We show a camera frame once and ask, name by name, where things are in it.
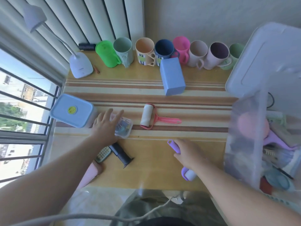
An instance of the storage bin lid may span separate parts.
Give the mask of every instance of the storage bin lid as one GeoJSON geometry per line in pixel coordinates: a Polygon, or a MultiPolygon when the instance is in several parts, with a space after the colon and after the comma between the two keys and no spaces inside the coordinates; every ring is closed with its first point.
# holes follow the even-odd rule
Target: storage bin lid
{"type": "Polygon", "coordinates": [[[62,94],[50,111],[50,116],[77,128],[86,125],[92,111],[93,104],[80,98],[62,94]]]}
{"type": "Polygon", "coordinates": [[[300,38],[301,29],[275,22],[257,28],[231,72],[226,91],[241,98],[256,91],[261,81],[272,74],[299,74],[300,38]]]}

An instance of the table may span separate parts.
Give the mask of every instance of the table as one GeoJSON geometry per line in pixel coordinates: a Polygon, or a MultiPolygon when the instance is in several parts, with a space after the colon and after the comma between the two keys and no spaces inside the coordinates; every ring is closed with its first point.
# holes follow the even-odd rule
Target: table
{"type": "MultiPolygon", "coordinates": [[[[69,72],[64,93],[92,102],[99,111],[124,109],[124,117],[133,121],[128,139],[119,144],[135,159],[123,169],[123,164],[111,154],[104,161],[104,172],[93,182],[94,186],[118,188],[144,188],[158,190],[206,190],[199,178],[193,182],[181,176],[182,165],[174,158],[167,144],[176,137],[196,141],[206,156],[222,167],[225,141],[228,133],[231,105],[236,98],[224,89],[230,70],[213,70],[182,66],[186,89],[183,94],[164,95],[158,66],[143,66],[134,62],[129,68],[118,65],[108,68],[95,52],[85,52],[99,70],[75,79],[69,72]],[[159,116],[179,118],[182,124],[156,123],[152,130],[140,127],[145,103],[157,106],[159,116]]],[[[77,129],[57,122],[55,137],[65,141],[88,136],[91,129],[77,129]]]]}

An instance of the green pants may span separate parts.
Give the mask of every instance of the green pants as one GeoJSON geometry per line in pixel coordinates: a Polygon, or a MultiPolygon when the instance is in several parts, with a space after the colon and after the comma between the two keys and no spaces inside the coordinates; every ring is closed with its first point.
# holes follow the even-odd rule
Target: green pants
{"type": "MultiPolygon", "coordinates": [[[[121,206],[115,216],[122,218],[143,216],[153,208],[163,205],[167,201],[168,198],[162,191],[142,190],[142,193],[139,194],[139,190],[136,190],[121,206]]],[[[189,195],[180,205],[170,201],[166,206],[154,211],[144,220],[157,217],[181,218],[196,226],[227,225],[213,204],[210,196],[204,192],[189,195]]],[[[134,226],[140,222],[141,221],[124,223],[112,221],[110,226],[134,226]]]]}

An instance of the green foliage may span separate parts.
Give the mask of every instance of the green foliage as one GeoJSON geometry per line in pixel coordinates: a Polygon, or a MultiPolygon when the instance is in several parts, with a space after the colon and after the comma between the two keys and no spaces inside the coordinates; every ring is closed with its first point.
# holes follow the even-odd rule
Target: green foliage
{"type": "MultiPolygon", "coordinates": [[[[0,114],[9,115],[18,118],[21,118],[25,115],[20,108],[4,102],[0,102],[0,114]]],[[[7,127],[7,128],[3,128],[2,130],[15,131],[18,126],[22,126],[24,129],[26,127],[26,122],[0,117],[0,128],[7,127]]]]}

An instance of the white desk lamp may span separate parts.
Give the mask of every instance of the white desk lamp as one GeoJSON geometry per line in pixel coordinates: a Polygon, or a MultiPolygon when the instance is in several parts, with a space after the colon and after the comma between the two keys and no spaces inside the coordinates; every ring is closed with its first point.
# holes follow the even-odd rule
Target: white desk lamp
{"type": "Polygon", "coordinates": [[[68,50],[72,53],[69,59],[70,69],[75,78],[82,78],[85,77],[93,72],[93,67],[88,59],[88,57],[81,52],[75,53],[67,43],[61,40],[57,35],[55,35],[47,25],[45,25],[45,21],[47,21],[47,17],[44,14],[42,8],[35,6],[35,5],[26,5],[24,7],[24,20],[26,26],[30,33],[36,30],[39,26],[43,26],[46,28],[51,34],[53,34],[59,41],[61,41],[68,50]]]}

